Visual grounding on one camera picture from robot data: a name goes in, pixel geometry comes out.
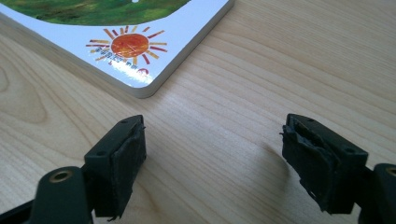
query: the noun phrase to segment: picture book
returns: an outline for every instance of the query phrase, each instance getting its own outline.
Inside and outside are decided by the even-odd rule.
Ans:
[[[0,19],[138,98],[154,94],[234,0],[0,0]]]

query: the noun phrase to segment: orange sun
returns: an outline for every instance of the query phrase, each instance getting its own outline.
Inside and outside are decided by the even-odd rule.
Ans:
[[[111,40],[97,40],[92,39],[90,42],[95,44],[86,45],[86,47],[96,47],[96,49],[91,50],[91,53],[100,52],[101,57],[97,58],[96,61],[103,59],[110,59],[110,64],[112,61],[124,61],[127,63],[129,59],[133,60],[133,65],[137,65],[138,57],[141,56],[146,64],[150,64],[149,56],[154,59],[160,58],[157,54],[152,52],[152,50],[158,50],[162,52],[167,52],[166,49],[155,47],[155,45],[166,46],[163,42],[150,42],[150,39],[160,35],[164,30],[157,32],[153,35],[142,35],[136,34],[135,31],[137,26],[134,26],[132,31],[129,33],[129,26],[120,28],[120,34],[116,30],[111,32],[107,29],[104,31],[111,38]],[[145,28],[142,33],[149,30],[149,27]]]

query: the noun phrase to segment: wood grain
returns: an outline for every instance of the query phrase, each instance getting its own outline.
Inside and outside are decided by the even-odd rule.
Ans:
[[[148,159],[115,223],[357,223],[358,206],[321,213],[282,159],[288,113],[364,148],[371,168],[396,163],[394,1],[236,1],[144,100],[0,28],[0,213],[136,114]]]

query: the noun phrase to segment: green cover illustration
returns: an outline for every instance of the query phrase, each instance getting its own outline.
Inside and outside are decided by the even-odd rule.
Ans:
[[[155,21],[190,0],[0,0],[32,18],[68,25],[125,25]]]

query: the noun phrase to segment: logo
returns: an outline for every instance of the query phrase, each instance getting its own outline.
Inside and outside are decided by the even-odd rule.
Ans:
[[[138,26],[131,30],[127,25],[121,27],[119,31],[104,29],[108,39],[91,39],[86,47],[94,48],[91,53],[97,54],[98,61],[108,61],[108,64],[124,63],[133,69],[151,64],[152,60],[159,59],[158,52],[167,52],[165,42],[156,42],[154,39],[161,35],[164,30],[151,32],[150,27],[146,27],[141,32]],[[139,69],[148,73],[146,68]]]

